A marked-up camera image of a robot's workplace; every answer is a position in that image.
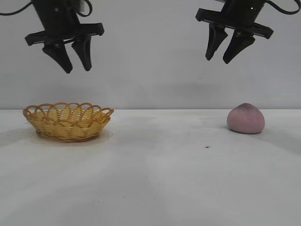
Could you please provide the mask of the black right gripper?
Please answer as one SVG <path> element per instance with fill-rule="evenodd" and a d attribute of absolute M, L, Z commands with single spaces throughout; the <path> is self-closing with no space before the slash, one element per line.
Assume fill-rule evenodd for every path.
<path fill-rule="evenodd" d="M 255 22 L 264 4 L 263 0 L 227 0 L 221 11 L 200 8 L 196 14 L 197 21 L 209 23 L 206 59 L 211 60 L 221 43 L 228 37 L 225 28 L 234 30 L 223 55 L 226 64 L 255 42 L 253 35 L 269 39 L 273 30 Z"/>

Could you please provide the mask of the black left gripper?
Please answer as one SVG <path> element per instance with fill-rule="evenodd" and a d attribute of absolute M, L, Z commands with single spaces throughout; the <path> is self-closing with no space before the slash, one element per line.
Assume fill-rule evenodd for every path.
<path fill-rule="evenodd" d="M 66 72 L 72 71 L 64 42 L 74 39 L 71 47 L 77 53 L 86 71 L 91 70 L 91 37 L 103 35 L 102 23 L 82 24 L 78 16 L 91 15 L 93 7 L 88 0 L 32 0 L 44 30 L 29 34 L 25 41 L 29 46 L 45 43 L 42 51 L 56 61 Z"/>

